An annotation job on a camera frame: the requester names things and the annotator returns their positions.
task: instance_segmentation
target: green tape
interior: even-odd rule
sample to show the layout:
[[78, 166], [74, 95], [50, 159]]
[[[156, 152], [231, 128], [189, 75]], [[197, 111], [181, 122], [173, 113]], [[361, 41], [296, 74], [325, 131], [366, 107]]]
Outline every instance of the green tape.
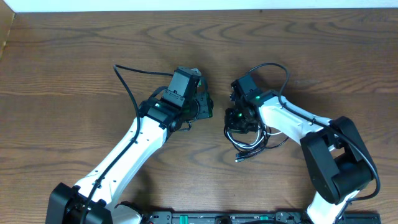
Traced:
[[180, 224], [188, 224], [188, 215], [180, 216]]

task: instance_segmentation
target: white backdrop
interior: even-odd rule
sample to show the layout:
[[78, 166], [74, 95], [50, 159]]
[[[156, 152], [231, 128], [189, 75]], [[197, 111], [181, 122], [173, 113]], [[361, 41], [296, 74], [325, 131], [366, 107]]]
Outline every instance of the white backdrop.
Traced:
[[398, 7], [398, 0], [4, 0], [14, 12]]

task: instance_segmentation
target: wooden surface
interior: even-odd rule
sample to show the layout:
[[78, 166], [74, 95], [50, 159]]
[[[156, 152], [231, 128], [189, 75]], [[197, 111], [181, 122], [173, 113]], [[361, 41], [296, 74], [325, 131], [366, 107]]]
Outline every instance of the wooden surface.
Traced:
[[2, 49], [6, 44], [13, 18], [14, 12], [3, 0], [0, 0], [0, 59], [2, 55]]
[[[114, 63], [199, 68], [215, 102], [214, 117], [173, 134], [121, 200], [176, 211], [306, 208], [315, 191], [299, 145], [237, 164], [223, 136], [230, 83], [263, 62], [288, 66], [292, 103], [355, 122], [382, 189], [349, 209], [398, 223], [397, 59], [397, 9], [18, 14], [0, 62], [0, 223], [43, 223], [53, 188], [72, 186], [124, 136], [135, 114]], [[138, 102], [170, 81], [123, 75]], [[267, 68], [255, 79], [278, 89], [284, 74]]]

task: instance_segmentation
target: white arm segment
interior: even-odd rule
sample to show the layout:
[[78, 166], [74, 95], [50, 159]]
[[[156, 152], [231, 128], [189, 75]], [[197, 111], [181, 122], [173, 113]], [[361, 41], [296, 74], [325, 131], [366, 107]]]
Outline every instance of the white arm segment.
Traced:
[[[79, 180], [75, 185], [80, 186], [79, 193], [88, 196], [93, 188], [95, 180], [100, 177], [102, 172], [107, 168], [107, 166], [114, 160], [116, 156], [129, 144], [130, 140], [134, 137], [137, 129], [137, 118], [135, 118], [133, 124], [131, 125], [127, 134], [122, 138], [122, 140], [116, 145], [116, 147], [105, 157], [105, 159], [86, 177]], [[97, 202], [103, 199], [106, 202], [105, 208], [111, 211], [113, 219], [114, 216], [118, 215], [117, 210], [128, 210], [130, 208], [125, 206], [116, 206], [120, 195], [126, 188], [127, 184], [137, 173], [138, 169], [143, 165], [143, 163], [148, 159], [152, 153], [154, 153], [158, 148], [162, 147], [167, 137], [167, 129], [162, 129], [159, 127], [159, 122], [154, 121], [149, 117], [141, 118], [141, 130], [138, 135], [136, 143], [134, 143], [124, 155], [113, 165], [113, 167], [106, 174], [105, 179], [101, 182], [101, 187], [96, 189], [92, 201]]]
[[[286, 103], [290, 109], [293, 109], [308, 118], [316, 118], [317, 121], [325, 125], [329, 125], [329, 121], [331, 119], [311, 114], [310, 112], [293, 105], [291, 102], [287, 101], [284, 96], [282, 96], [282, 102]], [[265, 101], [259, 108], [259, 112], [262, 122], [265, 125], [282, 131], [298, 144], [300, 144], [300, 139], [308, 133], [317, 132], [322, 129], [321, 126], [312, 124], [310, 121], [294, 115], [285, 108], [282, 108], [277, 96]], [[334, 146], [329, 147], [329, 151], [332, 150], [334, 150]], [[345, 200], [338, 205], [330, 204], [317, 192], [313, 202], [307, 208], [308, 216], [314, 224], [332, 224], [335, 222], [336, 216], [339, 215], [340, 211], [344, 208], [346, 201], [349, 198], [355, 197], [358, 192], [359, 191], [354, 191], [347, 195]]]
[[[282, 96], [282, 102], [286, 103], [290, 109], [299, 112], [308, 118], [316, 118], [317, 121], [325, 125], [329, 125], [329, 121], [331, 120], [330, 118], [323, 118], [311, 114], [310, 112], [293, 105], [291, 102], [287, 101], [286, 97], [284, 96]], [[259, 112], [262, 122], [265, 125], [282, 131], [285, 135], [293, 139], [298, 144], [300, 144], [300, 139], [302, 139], [308, 133], [317, 132], [323, 128], [289, 112], [285, 108], [282, 108], [277, 96], [265, 101], [264, 104], [259, 108]]]

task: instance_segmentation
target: robotic arm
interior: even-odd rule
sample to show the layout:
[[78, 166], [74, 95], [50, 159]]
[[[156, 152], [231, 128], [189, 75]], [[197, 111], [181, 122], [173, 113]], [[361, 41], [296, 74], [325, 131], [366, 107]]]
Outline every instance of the robotic arm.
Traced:
[[[204, 85], [205, 90], [198, 92], [200, 85]], [[164, 93], [158, 100], [155, 96], [162, 90]], [[138, 117], [127, 134], [95, 169], [72, 188], [60, 183], [54, 189], [46, 223], [140, 223], [141, 215], [135, 210], [125, 205], [116, 206], [123, 190], [173, 132], [189, 130], [191, 121], [212, 117], [212, 109], [213, 101], [201, 73], [197, 69], [178, 67], [168, 88], [159, 88], [141, 103]], [[181, 129], [183, 123], [188, 123], [189, 128]]]
[[[266, 127], [276, 128], [301, 145], [308, 173], [317, 190], [312, 204], [307, 208], [307, 215], [314, 224], [332, 224], [338, 221], [347, 202], [353, 200], [360, 190], [375, 179], [372, 168], [377, 175], [376, 166], [352, 120], [344, 116], [336, 120], [319, 117], [288, 102], [280, 95], [281, 92], [273, 90], [262, 92], [254, 83], [250, 73], [235, 80], [231, 86], [233, 89], [231, 100], [235, 103], [235, 108], [226, 110], [227, 138], [230, 136], [229, 132], [260, 132], [259, 127], [265, 126], [265, 130]], [[360, 151], [355, 151], [339, 137], [341, 135], [352, 139]], [[233, 144], [235, 147], [242, 147], [241, 144], [236, 145], [234, 142]], [[345, 153], [334, 159], [330, 151], [342, 147]], [[254, 154], [252, 150], [256, 149], [239, 150], [236, 162]]]

